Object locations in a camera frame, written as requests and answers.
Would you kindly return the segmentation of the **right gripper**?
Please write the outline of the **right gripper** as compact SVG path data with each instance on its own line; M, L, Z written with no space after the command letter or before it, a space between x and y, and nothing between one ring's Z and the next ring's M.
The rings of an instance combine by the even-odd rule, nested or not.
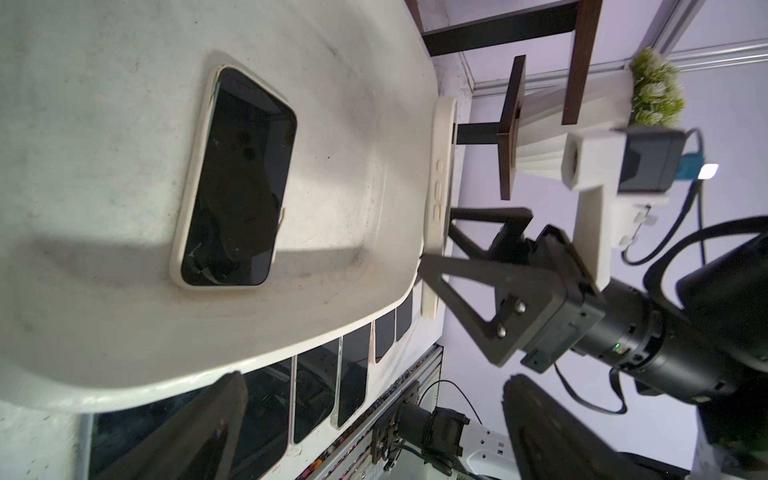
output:
M424 254L418 274L491 364L521 350L521 364L543 373L604 318L606 300L561 229L525 237L532 219L524 207L452 208L449 238L473 260ZM483 319L447 276L492 287L495 315Z

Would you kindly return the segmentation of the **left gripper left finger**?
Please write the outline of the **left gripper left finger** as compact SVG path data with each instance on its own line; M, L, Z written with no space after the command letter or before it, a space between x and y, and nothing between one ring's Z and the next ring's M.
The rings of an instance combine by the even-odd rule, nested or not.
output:
M244 376L221 377L100 479L227 479L246 407Z

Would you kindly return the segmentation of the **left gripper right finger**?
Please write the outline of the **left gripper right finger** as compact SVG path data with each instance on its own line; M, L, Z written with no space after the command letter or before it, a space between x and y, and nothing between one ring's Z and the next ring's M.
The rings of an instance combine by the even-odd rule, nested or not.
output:
M648 477L524 375L505 383L502 406L523 479Z

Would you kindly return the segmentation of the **white case phone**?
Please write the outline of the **white case phone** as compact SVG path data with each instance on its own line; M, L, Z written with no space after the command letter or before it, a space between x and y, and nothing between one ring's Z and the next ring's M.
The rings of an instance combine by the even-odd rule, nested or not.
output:
M92 479L258 479L285 454L289 360L95 416Z

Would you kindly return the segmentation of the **cream case phone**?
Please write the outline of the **cream case phone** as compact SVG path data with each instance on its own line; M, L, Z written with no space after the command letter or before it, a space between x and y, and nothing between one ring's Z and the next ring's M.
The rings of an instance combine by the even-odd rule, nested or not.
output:
M442 257L448 231L457 130L457 99L436 100L430 142L429 183L425 204L423 253Z

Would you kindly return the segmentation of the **clear case phone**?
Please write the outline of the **clear case phone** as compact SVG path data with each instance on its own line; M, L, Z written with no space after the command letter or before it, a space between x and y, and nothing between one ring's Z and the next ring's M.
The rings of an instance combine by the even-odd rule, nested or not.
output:
M301 443L333 411L338 375L339 340L297 356L293 443Z

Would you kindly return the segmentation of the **light blue case phone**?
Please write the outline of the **light blue case phone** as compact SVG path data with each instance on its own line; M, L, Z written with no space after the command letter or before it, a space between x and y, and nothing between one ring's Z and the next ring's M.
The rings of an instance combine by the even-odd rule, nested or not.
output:
M395 342L396 312L384 314L375 321L375 362L379 363Z

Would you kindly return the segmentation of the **pink case phone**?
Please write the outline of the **pink case phone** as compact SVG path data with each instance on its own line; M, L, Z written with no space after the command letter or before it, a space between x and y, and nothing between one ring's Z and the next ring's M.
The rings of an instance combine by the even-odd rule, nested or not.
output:
M371 327L365 325L342 338L337 427L341 429L366 397Z

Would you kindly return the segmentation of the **white plastic storage box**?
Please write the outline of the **white plastic storage box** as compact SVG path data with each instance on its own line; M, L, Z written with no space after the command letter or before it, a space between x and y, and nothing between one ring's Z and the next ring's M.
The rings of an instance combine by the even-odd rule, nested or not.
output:
M372 321L428 240L402 1L5 1L1 397L129 408Z

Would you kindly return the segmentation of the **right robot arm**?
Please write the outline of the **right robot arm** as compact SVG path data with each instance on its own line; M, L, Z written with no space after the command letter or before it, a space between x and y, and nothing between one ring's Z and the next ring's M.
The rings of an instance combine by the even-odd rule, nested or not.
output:
M593 357L644 395L721 401L767 378L767 220L723 222L686 236L641 289L596 286L566 233L524 234L526 208L451 212L460 258L424 254L420 278L486 359L523 353L543 373L567 351Z

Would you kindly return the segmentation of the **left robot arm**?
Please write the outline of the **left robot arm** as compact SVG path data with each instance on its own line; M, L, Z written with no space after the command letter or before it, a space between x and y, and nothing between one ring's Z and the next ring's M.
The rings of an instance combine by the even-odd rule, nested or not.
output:
M100 445L94 479L258 479L285 453L287 407L250 400L227 374L130 449ZM455 410L426 410L402 394L380 413L364 448L392 467L407 451L440 473L467 479L652 479L611 449L524 375L506 382L508 433L499 436Z

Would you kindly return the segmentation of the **white pot green plant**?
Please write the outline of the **white pot green plant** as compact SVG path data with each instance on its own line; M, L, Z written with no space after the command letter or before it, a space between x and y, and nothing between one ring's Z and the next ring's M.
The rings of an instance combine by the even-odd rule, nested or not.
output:
M512 172L559 181L567 135L572 132L680 124L685 108L680 69L646 48L621 71L587 80L574 125L564 125L563 87L525 95Z

